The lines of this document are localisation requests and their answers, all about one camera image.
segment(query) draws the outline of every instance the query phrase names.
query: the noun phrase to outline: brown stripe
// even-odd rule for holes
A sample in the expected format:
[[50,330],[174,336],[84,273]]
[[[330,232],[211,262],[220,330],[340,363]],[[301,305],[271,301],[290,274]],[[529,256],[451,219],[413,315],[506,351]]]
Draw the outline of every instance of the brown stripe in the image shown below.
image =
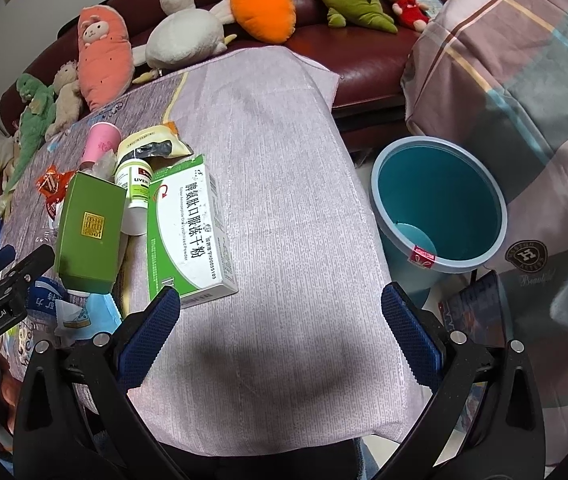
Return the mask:
[[419,91],[419,95],[417,96],[417,99],[415,100],[415,104],[414,107],[417,106],[417,101],[419,101],[419,98],[421,97],[421,93],[422,91],[426,88],[426,83],[429,80],[430,74],[433,72],[433,70],[435,70],[435,65],[438,63],[438,61],[440,60],[440,58],[442,57],[442,55],[444,54],[444,49],[448,46],[448,44],[453,41],[453,38],[456,37],[456,35],[458,34],[458,32],[461,30],[462,27],[468,25],[470,22],[472,22],[473,20],[475,20],[478,16],[480,16],[483,12],[486,12],[489,7],[493,6],[494,4],[496,4],[499,0],[489,0],[485,5],[483,5],[482,7],[480,7],[480,9],[476,10],[474,13],[472,13],[467,19],[465,19],[463,22],[459,22],[455,28],[453,30],[451,30],[448,33],[448,36],[446,37],[446,39],[443,41],[443,43],[440,45],[440,49],[438,50],[435,59],[432,61],[432,63],[430,64],[429,67],[429,71],[426,75],[426,78],[424,79],[424,86],[421,88],[421,90]]

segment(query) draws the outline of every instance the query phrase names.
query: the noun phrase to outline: blue gripper pad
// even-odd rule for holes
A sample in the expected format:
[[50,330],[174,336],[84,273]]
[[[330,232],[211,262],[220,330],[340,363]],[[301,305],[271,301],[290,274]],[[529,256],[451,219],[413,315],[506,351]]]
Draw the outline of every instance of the blue gripper pad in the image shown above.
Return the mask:
[[148,309],[150,312],[144,312],[144,321],[119,354],[117,384],[124,392],[142,385],[161,347],[171,334],[179,319],[179,294],[174,288],[164,287],[146,307]]
[[382,314],[417,382],[435,393],[442,382],[442,354],[393,283],[382,292]]

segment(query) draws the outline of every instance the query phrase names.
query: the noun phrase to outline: silver bolt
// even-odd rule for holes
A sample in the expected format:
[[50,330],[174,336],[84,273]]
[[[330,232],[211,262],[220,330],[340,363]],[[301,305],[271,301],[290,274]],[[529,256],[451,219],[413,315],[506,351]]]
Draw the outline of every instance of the silver bolt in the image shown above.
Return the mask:
[[463,345],[466,342],[466,334],[464,332],[459,332],[459,330],[454,330],[448,337],[453,343],[458,345]]
[[106,346],[110,341],[110,335],[106,332],[100,332],[92,339],[92,343],[95,346]]
[[50,343],[46,339],[42,339],[35,345],[35,352],[37,352],[38,354],[43,354],[46,350],[48,350],[49,346]]
[[513,349],[513,351],[517,352],[518,354],[521,354],[524,351],[523,342],[518,341],[517,339],[513,339],[513,341],[510,342],[510,347]]

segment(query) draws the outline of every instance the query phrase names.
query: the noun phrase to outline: sofa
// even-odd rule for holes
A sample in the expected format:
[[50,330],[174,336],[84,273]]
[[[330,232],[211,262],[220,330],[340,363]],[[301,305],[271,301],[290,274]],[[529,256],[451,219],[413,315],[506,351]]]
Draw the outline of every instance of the sofa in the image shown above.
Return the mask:
[[[219,1],[195,0],[195,3],[197,7],[209,9]],[[354,25],[329,28],[327,9],[321,0],[294,0],[294,3],[297,28],[285,46],[339,74],[341,80],[333,116],[349,151],[380,148],[407,135],[400,78],[418,34],[403,27],[398,27],[398,34]],[[126,21],[132,46],[145,44],[165,17],[159,0],[108,0],[107,4],[118,10]],[[392,15],[390,6],[384,0],[382,4]],[[229,45],[230,50],[264,45],[237,24],[227,25],[226,29],[226,34],[238,34]],[[70,27],[24,72],[49,85],[61,65],[77,57],[77,31],[76,27]],[[0,101],[1,120],[10,133],[15,131],[14,124],[23,108],[13,85]]]

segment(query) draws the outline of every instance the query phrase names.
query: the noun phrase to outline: barcode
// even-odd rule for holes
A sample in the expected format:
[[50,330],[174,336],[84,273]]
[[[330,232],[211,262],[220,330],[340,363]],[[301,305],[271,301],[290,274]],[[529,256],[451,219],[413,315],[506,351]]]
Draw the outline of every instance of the barcode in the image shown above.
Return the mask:
[[212,294],[200,294],[199,296],[195,296],[195,298],[188,298],[186,301],[182,301],[181,304],[187,305],[189,303],[195,303],[195,301],[207,300],[208,298],[212,298]]
[[217,183],[215,182],[215,179],[213,178],[212,175],[208,175],[208,178],[210,179],[210,190],[213,192],[213,194],[217,194]]

